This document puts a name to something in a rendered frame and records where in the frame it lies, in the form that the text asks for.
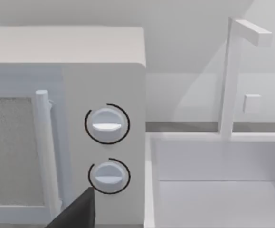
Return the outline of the smaller white microwave knob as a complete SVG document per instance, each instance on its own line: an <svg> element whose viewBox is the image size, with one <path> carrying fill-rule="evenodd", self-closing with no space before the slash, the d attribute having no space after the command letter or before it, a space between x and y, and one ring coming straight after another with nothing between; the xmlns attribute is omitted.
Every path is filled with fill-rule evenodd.
<svg viewBox="0 0 275 228"><path fill-rule="evenodd" d="M116 192L123 188L127 174L122 166L114 162L104 162L92 171L93 184L103 192Z"/></svg>

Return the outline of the pale microwave oven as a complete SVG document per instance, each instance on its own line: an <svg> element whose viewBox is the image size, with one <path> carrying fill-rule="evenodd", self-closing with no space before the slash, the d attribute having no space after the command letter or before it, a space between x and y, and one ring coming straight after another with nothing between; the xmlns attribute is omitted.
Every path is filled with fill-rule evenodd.
<svg viewBox="0 0 275 228"><path fill-rule="evenodd" d="M60 101L52 104L61 212L87 188L93 187L95 228L144 228L146 58L143 29L0 26L0 64L57 66L62 70ZM101 142L88 130L92 112L101 108L119 111L124 118L121 138L117 141ZM93 184L92 171L104 162L114 162L124 168L127 180L121 190L103 192ZM0 228L46 227L51 221L0 223Z"/></svg>

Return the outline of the small white tap lever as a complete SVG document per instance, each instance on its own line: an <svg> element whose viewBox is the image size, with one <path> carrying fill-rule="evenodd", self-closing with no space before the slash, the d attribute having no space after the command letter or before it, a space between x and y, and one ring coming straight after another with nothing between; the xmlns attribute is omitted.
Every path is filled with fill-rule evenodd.
<svg viewBox="0 0 275 228"><path fill-rule="evenodd" d="M255 114L260 111L262 96L260 94L246 94L244 96L243 112Z"/></svg>

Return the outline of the tall white tap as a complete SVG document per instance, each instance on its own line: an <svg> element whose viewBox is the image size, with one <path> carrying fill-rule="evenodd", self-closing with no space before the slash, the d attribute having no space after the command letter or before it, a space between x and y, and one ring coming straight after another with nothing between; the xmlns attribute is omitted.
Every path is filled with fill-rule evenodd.
<svg viewBox="0 0 275 228"><path fill-rule="evenodd" d="M223 141L230 140L233 132L235 100L242 52L242 42L247 40L256 47L270 47L273 33L246 19L228 19L228 34L222 80L221 108L218 131Z"/></svg>

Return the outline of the larger white microwave knob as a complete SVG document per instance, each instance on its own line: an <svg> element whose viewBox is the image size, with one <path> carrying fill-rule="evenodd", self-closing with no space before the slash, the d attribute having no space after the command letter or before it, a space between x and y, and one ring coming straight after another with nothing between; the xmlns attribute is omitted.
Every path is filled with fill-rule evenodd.
<svg viewBox="0 0 275 228"><path fill-rule="evenodd" d="M96 110L88 119L88 130L95 139L104 143L114 142L121 138L123 127L123 116L112 108Z"/></svg>

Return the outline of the white sink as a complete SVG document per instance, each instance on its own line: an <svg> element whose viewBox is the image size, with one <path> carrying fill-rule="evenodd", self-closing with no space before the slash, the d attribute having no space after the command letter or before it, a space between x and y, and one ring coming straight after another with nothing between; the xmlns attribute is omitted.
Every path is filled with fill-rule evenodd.
<svg viewBox="0 0 275 228"><path fill-rule="evenodd" d="M145 228L275 228L275 133L145 141Z"/></svg>

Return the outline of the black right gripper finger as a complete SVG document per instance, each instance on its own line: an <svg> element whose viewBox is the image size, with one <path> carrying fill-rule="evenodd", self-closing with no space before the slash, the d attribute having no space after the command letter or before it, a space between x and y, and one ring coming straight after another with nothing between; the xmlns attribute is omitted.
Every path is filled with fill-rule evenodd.
<svg viewBox="0 0 275 228"><path fill-rule="evenodd" d="M87 188L46 228L95 228L95 190Z"/></svg>

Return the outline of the microwave oven door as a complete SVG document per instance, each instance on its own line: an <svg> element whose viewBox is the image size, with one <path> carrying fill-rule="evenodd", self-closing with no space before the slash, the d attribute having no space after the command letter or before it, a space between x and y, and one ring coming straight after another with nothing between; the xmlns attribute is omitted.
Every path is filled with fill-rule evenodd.
<svg viewBox="0 0 275 228"><path fill-rule="evenodd" d="M46 224L36 91L60 101L62 70L46 65L0 64L0 223ZM51 124L55 144L55 116Z"/></svg>

